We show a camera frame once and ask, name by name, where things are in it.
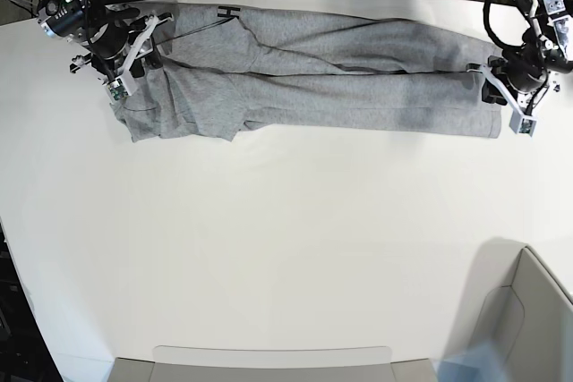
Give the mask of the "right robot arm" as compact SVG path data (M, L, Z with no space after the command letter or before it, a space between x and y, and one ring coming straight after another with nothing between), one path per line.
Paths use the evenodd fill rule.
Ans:
M37 9L38 24L49 37L86 50L73 57L69 72L89 66L112 89L161 66L153 32L172 17L112 0L39 0Z

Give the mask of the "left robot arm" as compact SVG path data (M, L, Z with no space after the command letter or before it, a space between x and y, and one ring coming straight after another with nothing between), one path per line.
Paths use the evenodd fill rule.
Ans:
M521 109L532 114L549 90L554 73L572 72L572 16L565 0L513 0L528 24L519 45L503 42L492 30L492 0L483 5L483 25L488 37L501 49L488 61Z

